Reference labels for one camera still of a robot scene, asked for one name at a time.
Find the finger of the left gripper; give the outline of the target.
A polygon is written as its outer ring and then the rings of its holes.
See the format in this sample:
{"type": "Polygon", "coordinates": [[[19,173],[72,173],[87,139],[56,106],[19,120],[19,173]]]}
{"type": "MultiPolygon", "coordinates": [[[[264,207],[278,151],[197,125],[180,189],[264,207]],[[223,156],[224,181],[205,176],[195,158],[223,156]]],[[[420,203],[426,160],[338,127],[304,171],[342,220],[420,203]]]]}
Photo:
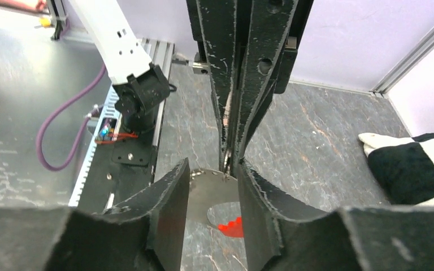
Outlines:
{"type": "Polygon", "coordinates": [[[275,93],[285,91],[312,1],[237,1],[228,101],[228,174],[237,165],[275,93]]]}
{"type": "Polygon", "coordinates": [[[235,86],[237,1],[187,1],[196,59],[210,75],[211,100],[219,131],[219,170],[229,172],[229,102],[235,86]]]}

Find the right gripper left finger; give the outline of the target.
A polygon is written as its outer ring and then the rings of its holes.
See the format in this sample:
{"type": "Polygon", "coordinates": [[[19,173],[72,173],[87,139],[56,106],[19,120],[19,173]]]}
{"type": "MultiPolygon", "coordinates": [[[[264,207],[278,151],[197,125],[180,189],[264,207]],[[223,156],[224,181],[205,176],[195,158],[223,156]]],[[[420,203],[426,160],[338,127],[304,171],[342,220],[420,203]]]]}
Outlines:
{"type": "Polygon", "coordinates": [[[0,207],[0,270],[179,270],[188,159],[101,214],[0,207]]]}

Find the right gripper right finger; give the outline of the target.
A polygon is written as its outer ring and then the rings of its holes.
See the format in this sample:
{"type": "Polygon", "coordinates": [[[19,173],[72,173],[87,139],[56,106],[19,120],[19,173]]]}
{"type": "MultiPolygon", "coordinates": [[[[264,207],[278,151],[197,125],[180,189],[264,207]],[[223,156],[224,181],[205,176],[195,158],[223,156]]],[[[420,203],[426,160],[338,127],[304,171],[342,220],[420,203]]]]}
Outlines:
{"type": "Polygon", "coordinates": [[[314,208],[247,161],[238,192],[249,270],[434,270],[434,207],[314,208]]]}

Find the red key tag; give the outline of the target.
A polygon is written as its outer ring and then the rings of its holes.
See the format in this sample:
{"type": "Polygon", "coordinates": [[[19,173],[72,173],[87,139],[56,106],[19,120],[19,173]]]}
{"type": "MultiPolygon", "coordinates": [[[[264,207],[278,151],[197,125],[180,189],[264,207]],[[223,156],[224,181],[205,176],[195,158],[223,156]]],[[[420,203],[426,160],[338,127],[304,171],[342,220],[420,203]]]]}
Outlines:
{"type": "Polygon", "coordinates": [[[218,230],[225,236],[231,238],[243,238],[244,231],[242,218],[239,216],[235,220],[229,221],[227,224],[219,224],[218,230]]]}

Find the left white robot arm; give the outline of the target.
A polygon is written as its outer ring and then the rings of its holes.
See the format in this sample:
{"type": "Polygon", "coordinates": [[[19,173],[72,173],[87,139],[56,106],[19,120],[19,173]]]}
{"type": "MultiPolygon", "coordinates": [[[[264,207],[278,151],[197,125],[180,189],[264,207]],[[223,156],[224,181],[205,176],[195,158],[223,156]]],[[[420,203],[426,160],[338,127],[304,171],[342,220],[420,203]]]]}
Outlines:
{"type": "MultiPolygon", "coordinates": [[[[136,132],[170,94],[117,1],[72,1],[107,68],[126,129],[136,132]]],[[[198,53],[210,75],[219,168],[237,176],[273,96],[285,92],[312,1],[188,1],[198,53]]]]}

